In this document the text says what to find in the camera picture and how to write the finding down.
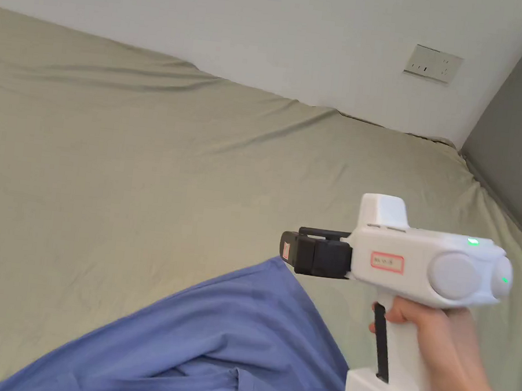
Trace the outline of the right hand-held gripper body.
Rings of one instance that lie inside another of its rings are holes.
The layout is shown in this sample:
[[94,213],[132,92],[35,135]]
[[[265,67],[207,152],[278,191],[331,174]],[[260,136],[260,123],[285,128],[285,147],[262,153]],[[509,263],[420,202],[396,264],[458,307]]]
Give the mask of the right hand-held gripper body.
[[490,239],[412,228],[404,200],[377,193],[363,195],[351,233],[301,227],[294,271],[377,289],[377,365],[349,370],[345,391],[431,391],[416,328],[386,321],[397,296],[438,309],[492,305],[513,281],[506,251]]

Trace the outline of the person's right hand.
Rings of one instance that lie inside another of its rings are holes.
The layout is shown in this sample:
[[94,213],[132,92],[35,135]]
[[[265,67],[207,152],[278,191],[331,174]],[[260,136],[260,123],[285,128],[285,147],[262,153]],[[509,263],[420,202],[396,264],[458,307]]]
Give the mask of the person's right hand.
[[417,330],[432,391],[492,391],[469,310],[443,311],[397,297],[385,318]]

